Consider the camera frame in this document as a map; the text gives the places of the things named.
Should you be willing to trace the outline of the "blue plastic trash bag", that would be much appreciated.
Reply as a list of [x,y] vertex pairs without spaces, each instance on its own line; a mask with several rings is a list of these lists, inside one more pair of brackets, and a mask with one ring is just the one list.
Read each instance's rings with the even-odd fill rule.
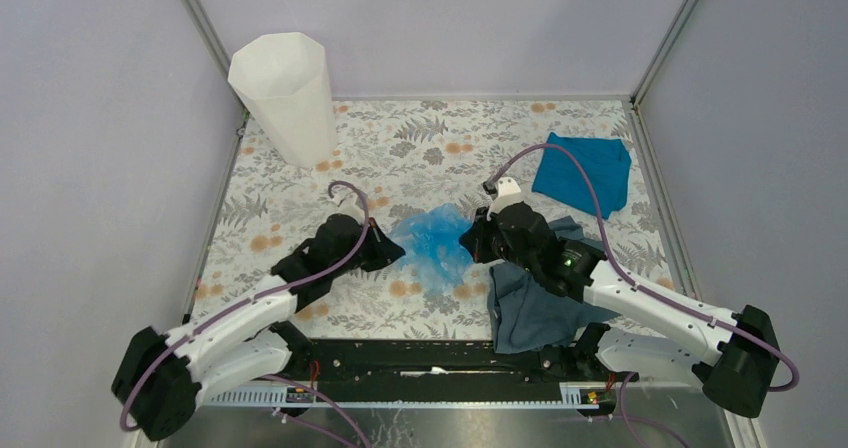
[[446,293],[463,283],[472,257],[459,242],[472,222],[453,203],[400,221],[389,237],[402,247],[403,267],[415,270],[418,282],[427,292]]

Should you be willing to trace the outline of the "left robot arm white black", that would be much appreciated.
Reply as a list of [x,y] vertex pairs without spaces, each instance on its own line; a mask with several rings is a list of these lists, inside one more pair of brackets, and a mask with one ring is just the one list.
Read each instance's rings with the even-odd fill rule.
[[221,392],[279,372],[301,377],[308,349],[272,325],[328,294],[335,279],[384,269],[404,254],[374,218],[333,214],[241,298],[163,333],[138,331],[111,384],[122,405],[120,428],[163,440]]

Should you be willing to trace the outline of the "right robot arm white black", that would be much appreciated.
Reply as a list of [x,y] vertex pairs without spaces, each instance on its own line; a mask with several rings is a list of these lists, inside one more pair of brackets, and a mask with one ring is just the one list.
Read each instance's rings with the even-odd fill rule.
[[597,380],[609,370],[667,375],[698,387],[726,411],[761,414],[777,371],[778,339],[770,316],[667,292],[618,266],[602,249],[558,236],[526,203],[490,214],[476,211],[460,245],[479,263],[509,262],[549,293],[630,318],[662,339],[639,341],[592,329],[592,342],[573,354],[575,370]]

